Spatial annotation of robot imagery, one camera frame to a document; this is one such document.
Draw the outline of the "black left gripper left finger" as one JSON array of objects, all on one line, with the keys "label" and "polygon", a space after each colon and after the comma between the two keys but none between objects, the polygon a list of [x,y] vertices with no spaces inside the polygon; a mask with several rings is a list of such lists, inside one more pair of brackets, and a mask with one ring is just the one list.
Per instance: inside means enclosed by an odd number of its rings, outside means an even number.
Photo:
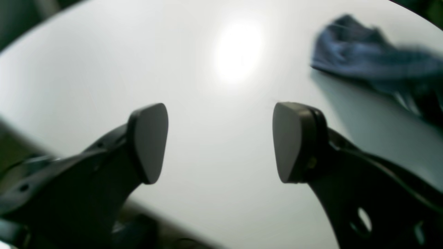
[{"label": "black left gripper left finger", "polygon": [[81,153],[37,154],[1,170],[1,242],[16,249],[155,249],[159,225],[138,215],[115,229],[129,195],[162,170],[168,112],[156,103]]}]

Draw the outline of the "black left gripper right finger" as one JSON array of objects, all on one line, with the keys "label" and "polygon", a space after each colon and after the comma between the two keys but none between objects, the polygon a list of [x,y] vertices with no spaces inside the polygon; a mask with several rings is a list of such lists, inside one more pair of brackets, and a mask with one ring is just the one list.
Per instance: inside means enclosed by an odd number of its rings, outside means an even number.
[{"label": "black left gripper right finger", "polygon": [[272,117],[282,183],[306,183],[341,249],[441,249],[442,192],[329,128],[323,113],[279,102]]}]

